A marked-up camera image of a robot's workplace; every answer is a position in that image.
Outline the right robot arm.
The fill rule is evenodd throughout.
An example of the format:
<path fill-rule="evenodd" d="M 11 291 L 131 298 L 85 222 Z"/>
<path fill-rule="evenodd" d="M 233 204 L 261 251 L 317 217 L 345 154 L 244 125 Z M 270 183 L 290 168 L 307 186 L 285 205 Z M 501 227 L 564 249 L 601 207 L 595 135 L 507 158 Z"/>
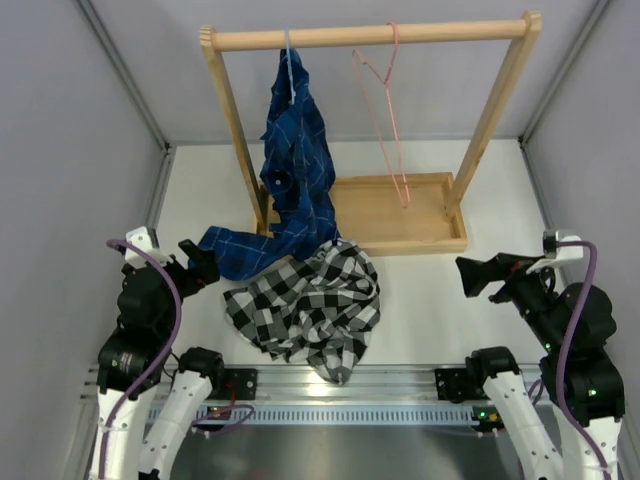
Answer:
<path fill-rule="evenodd" d="M 615 479 L 625 415 L 622 376 L 605 351 L 616 332 L 612 303 L 594 286 L 597 249 L 575 238 L 544 255 L 498 253 L 487 261 L 456 260 L 466 297 L 500 283 L 494 304 L 516 307 L 546 354 L 540 382 L 553 404 L 560 443 L 553 444 L 506 347 L 475 350 L 465 384 L 496 408 L 526 479 Z"/>

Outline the pink wire hanger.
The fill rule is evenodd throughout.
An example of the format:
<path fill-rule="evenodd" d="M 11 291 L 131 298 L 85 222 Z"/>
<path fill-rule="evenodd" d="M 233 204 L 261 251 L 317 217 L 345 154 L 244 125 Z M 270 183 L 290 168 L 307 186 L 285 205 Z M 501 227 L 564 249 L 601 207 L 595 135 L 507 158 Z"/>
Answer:
<path fill-rule="evenodd" d="M 389 177 L 391 178 L 392 184 L 396 191 L 399 204 L 403 209 L 408 209 L 411 204 L 411 193 L 410 193 L 410 187 L 409 187 L 407 175 L 404 170 L 402 144 L 398 134 L 397 121 L 396 121 L 396 116 L 395 116 L 394 106 L 393 106 L 393 101 L 391 96 L 392 74 L 394 72 L 395 61 L 396 61 L 398 49 L 399 49 L 399 27 L 395 22 L 388 22 L 388 25 L 392 29 L 393 51 L 392 51 L 392 55 L 391 55 L 385 76 L 382 76 L 381 73 L 363 56 L 363 54 L 358 49 L 352 50 L 351 60 L 352 60 L 354 70 L 356 72 L 356 78 L 359 83 L 360 91 L 365 100 L 367 111 L 372 121 L 374 131 L 377 135 L 378 143 L 382 151 L 382 155 L 389 173 Z M 374 112 L 372 102 L 370 100 L 368 91 L 366 89 L 366 86 L 363 80 L 362 67 L 367 67 L 384 87 L 389 119 L 392 127 L 393 140 L 394 140 L 394 145 L 396 149 L 397 170 L 394 170 L 389 152 L 385 146 L 380 125 L 377 120 L 376 113 Z"/>

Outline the black white checked shirt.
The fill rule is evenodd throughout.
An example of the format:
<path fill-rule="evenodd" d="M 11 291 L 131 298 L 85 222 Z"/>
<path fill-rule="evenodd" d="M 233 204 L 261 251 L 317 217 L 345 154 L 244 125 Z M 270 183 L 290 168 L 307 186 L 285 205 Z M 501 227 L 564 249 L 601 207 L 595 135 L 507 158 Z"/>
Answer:
<path fill-rule="evenodd" d="M 353 241 L 322 244 L 242 288 L 224 293 L 231 325 L 273 360 L 306 362 L 343 385 L 381 320 L 378 274 Z"/>

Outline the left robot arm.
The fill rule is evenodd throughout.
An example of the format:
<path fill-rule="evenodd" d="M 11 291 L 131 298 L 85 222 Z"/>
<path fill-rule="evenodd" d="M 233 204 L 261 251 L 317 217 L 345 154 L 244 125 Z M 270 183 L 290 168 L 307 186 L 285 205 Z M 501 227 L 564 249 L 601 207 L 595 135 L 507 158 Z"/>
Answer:
<path fill-rule="evenodd" d="M 98 354 L 99 416 L 89 476 L 92 479 L 166 479 L 205 399 L 226 386 L 220 353 L 191 347 L 179 358 L 169 396 L 150 429 L 146 419 L 182 323 L 182 305 L 219 280 L 215 255 L 190 240 L 183 267 L 154 245 L 112 239 L 124 254 L 117 327 Z"/>

